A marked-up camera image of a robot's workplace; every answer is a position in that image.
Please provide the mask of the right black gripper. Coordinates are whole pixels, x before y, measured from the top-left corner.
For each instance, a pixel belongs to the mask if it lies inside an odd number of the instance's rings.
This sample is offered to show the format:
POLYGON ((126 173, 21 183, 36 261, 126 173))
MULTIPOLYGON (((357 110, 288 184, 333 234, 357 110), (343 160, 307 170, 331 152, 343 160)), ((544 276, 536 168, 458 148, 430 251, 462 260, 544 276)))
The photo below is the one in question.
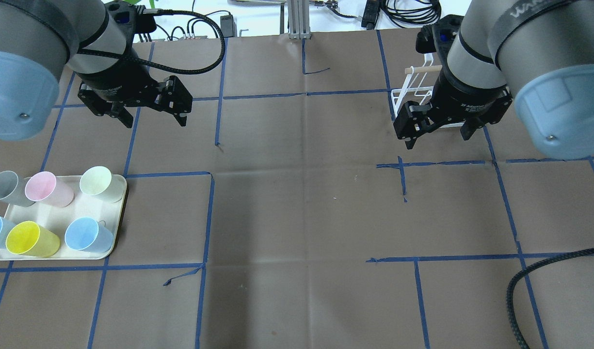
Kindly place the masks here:
POLYGON ((474 88, 455 79, 438 78, 428 104, 404 102, 393 127, 397 139, 412 150, 417 139, 432 133, 439 125, 465 122, 461 126, 464 141, 486 125, 498 124, 512 105, 512 96, 506 86, 494 89, 474 88))

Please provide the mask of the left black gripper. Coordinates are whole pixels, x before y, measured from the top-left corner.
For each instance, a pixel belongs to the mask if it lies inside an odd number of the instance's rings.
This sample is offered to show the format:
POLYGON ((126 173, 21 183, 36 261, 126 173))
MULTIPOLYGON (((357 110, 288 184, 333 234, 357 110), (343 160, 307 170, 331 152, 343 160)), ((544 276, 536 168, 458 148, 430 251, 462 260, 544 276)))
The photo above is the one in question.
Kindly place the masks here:
POLYGON ((181 127, 187 124, 193 96, 177 76, 159 83, 145 68, 109 68, 78 75, 85 86, 80 86, 78 97, 95 116, 108 116, 132 128, 134 118, 125 106, 144 106, 170 113, 181 127))

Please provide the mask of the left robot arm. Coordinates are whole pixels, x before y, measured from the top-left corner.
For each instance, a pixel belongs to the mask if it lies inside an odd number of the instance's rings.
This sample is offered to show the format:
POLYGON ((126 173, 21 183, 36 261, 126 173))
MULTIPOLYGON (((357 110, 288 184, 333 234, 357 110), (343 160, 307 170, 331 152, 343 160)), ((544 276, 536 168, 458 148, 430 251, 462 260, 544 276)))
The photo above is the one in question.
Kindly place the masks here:
POLYGON ((178 77, 153 79, 132 46, 136 34, 157 28, 161 13, 123 0, 0 0, 0 140, 41 132, 65 67, 97 117, 131 128, 128 108, 151 108, 185 126, 192 95, 178 77))

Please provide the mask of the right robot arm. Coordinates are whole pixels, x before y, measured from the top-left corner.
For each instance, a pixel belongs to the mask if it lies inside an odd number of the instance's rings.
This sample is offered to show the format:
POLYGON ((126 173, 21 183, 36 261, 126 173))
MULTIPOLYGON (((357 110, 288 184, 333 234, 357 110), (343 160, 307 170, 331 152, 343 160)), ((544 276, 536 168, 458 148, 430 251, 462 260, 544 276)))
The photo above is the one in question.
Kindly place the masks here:
POLYGON ((473 0, 424 26, 415 48, 442 67, 428 103, 396 113, 407 149, 455 122, 467 141, 514 106, 545 156, 594 156, 594 0, 473 0))

